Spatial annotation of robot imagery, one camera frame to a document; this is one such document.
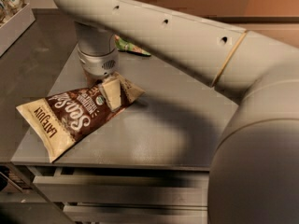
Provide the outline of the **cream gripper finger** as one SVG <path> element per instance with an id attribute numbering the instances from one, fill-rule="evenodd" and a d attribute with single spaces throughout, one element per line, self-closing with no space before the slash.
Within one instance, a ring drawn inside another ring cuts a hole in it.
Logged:
<path id="1" fill-rule="evenodd" d="M 99 89 L 111 110 L 121 107 L 121 84 L 117 78 L 107 77 L 99 84 Z"/>

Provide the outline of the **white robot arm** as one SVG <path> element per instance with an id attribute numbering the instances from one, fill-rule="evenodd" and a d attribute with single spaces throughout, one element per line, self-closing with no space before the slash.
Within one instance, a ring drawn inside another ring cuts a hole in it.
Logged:
<path id="1" fill-rule="evenodd" d="M 210 224 L 299 224 L 299 51 L 134 0 L 54 0 L 237 103 L 209 171 Z"/>

